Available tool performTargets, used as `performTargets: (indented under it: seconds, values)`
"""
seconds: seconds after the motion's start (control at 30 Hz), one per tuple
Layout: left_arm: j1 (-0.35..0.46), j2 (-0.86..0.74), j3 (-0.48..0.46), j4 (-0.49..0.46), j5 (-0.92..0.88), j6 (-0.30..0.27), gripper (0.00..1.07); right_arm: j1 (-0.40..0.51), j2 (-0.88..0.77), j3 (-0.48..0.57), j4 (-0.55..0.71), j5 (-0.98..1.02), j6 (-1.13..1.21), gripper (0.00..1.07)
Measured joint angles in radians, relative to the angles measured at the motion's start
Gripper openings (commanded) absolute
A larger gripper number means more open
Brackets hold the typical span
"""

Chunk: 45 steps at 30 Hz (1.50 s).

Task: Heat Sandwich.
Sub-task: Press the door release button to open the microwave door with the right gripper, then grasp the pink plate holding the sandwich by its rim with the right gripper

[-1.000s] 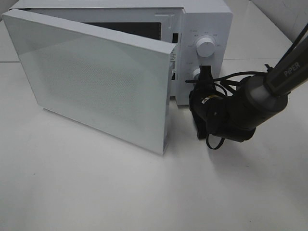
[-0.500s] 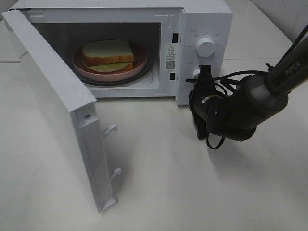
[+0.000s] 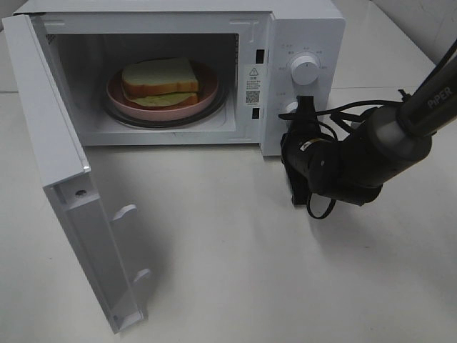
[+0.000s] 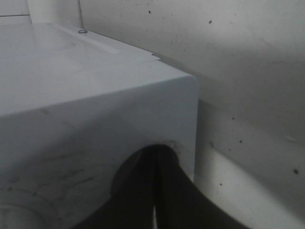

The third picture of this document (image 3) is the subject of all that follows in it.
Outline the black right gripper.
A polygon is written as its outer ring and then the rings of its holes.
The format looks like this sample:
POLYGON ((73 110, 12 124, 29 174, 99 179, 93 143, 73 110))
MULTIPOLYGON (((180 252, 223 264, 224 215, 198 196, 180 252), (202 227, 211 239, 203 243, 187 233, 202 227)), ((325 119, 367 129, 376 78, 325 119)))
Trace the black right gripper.
POLYGON ((312 192, 324 184, 325 154, 332 150, 336 133, 315 116, 313 96, 298 96, 295 114, 280 114, 279 118, 288 122, 281 138, 281 161, 291 201, 296 207, 305 206, 312 192))

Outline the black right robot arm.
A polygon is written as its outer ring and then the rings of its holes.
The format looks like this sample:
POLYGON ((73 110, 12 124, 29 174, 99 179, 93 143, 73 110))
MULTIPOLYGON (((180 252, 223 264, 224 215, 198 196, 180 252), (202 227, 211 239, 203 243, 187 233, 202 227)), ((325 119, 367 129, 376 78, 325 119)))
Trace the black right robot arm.
POLYGON ((456 58, 444 56, 412 95, 402 101, 368 100, 326 111, 348 136, 340 140, 318 120, 313 97, 300 96, 281 139, 294 205, 310 207, 314 194, 328 198, 330 213, 337 201, 372 202, 384 183, 431 151, 432 136, 456 118, 456 58))

